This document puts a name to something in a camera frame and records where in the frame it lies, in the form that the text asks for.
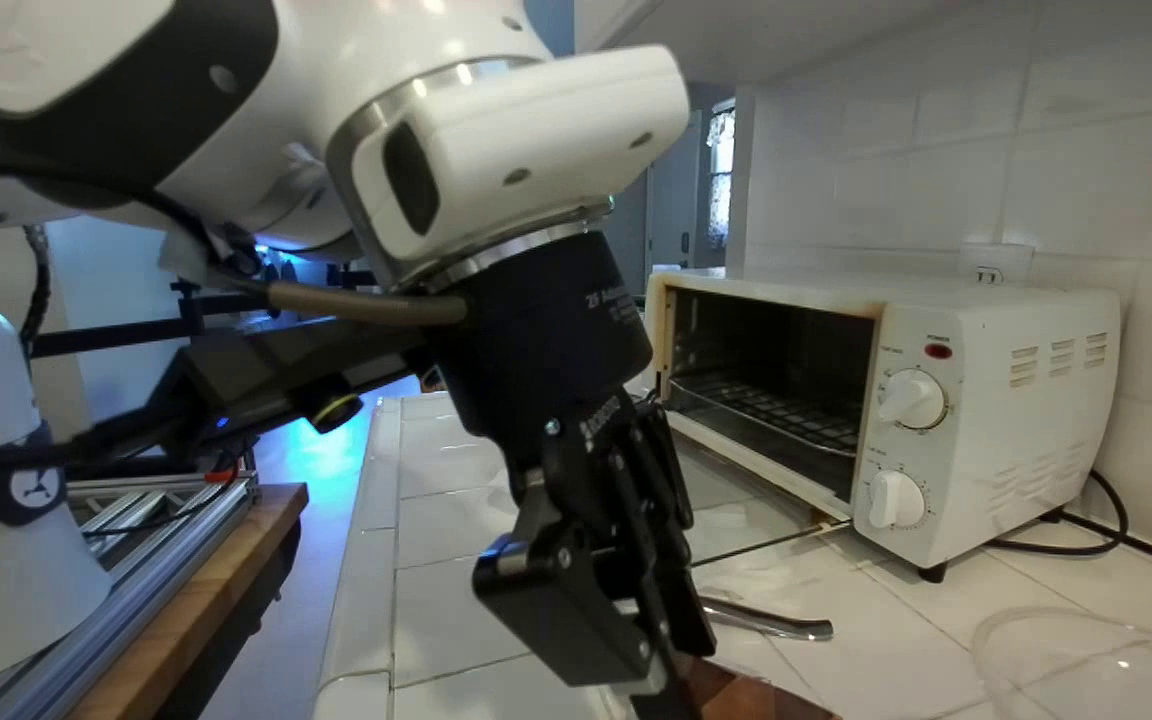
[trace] toaster oven control panel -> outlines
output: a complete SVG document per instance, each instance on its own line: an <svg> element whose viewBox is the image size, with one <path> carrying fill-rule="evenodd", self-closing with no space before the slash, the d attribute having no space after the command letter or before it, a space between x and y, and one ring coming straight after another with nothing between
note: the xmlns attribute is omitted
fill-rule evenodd
<svg viewBox="0 0 1152 720"><path fill-rule="evenodd" d="M869 524L873 527L913 527L927 516L923 489L904 474L875 474L869 482Z"/></svg>
<svg viewBox="0 0 1152 720"><path fill-rule="evenodd" d="M893 372L887 382L882 382L873 411L882 426L927 431L945 422L950 401L945 401L945 388L938 384L938 378Z"/></svg>

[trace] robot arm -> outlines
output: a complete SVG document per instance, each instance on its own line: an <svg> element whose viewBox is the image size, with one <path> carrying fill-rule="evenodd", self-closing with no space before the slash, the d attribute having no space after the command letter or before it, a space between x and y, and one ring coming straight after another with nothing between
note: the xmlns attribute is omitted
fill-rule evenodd
<svg viewBox="0 0 1152 720"><path fill-rule="evenodd" d="M0 219L151 202L271 308L454 302L420 355L520 500L475 591L570 686L680 691L672 657L712 652L667 426L624 397L651 350L596 233L685 123L665 48L552 59L520 0L0 0ZM420 313L225 263L341 238Z"/></svg>

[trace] white toaster oven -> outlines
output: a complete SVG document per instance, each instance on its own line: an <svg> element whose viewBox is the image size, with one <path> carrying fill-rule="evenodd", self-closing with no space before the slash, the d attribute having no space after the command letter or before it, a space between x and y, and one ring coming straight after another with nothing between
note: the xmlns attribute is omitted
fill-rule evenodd
<svg viewBox="0 0 1152 720"><path fill-rule="evenodd" d="M657 274L672 428L915 570L1082 495L1121 372L1108 292Z"/></svg>

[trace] cable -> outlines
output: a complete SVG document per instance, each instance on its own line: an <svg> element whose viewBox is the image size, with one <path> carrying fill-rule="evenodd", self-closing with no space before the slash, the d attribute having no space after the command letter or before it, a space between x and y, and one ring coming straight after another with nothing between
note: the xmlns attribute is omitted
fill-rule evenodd
<svg viewBox="0 0 1152 720"><path fill-rule="evenodd" d="M202 224L202 218L194 218L174 198L146 193L146 187L107 187L107 183L101 183L94 175L74 175L74 172L41 169L31 159L3 159L3 155L0 155L0 180L47 180L47 183L68 183L68 187L82 187L82 193L94 193L94 198L104 198L104 202L146 203L146 209L167 218L176 228L186 228L207 252L207 260L215 260L215 248L212 248L207 228Z"/></svg>
<svg viewBox="0 0 1152 720"><path fill-rule="evenodd" d="M31 297L20 322L20 350L24 355L31 355L31 342L41 335L47 303L52 303L47 233L41 224L24 224L24 244L31 252Z"/></svg>
<svg viewBox="0 0 1152 720"><path fill-rule="evenodd" d="M1093 485L1105 489L1105 495L1108 495L1108 503L1114 503L1114 514L1118 514L1118 522L1121 522L1121 527L1108 532L1105 545L1083 545L1083 549L1073 545L1073 549L1067 549L1067 545L993 541L988 549L1033 553L1033 557L1105 557L1105 553L1127 545L1132 522L1127 522L1127 510L1126 510L1121 493L1118 493L1095 468L1093 468Z"/></svg>

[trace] white tiled wall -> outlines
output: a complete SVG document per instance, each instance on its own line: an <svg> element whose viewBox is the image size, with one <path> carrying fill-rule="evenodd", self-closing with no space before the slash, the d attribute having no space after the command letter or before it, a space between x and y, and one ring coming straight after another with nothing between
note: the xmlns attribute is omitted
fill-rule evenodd
<svg viewBox="0 0 1152 720"><path fill-rule="evenodd" d="M741 99L750 274L1033 244L1033 286L1127 302L1101 465L1152 536L1152 0L971 0Z"/></svg>

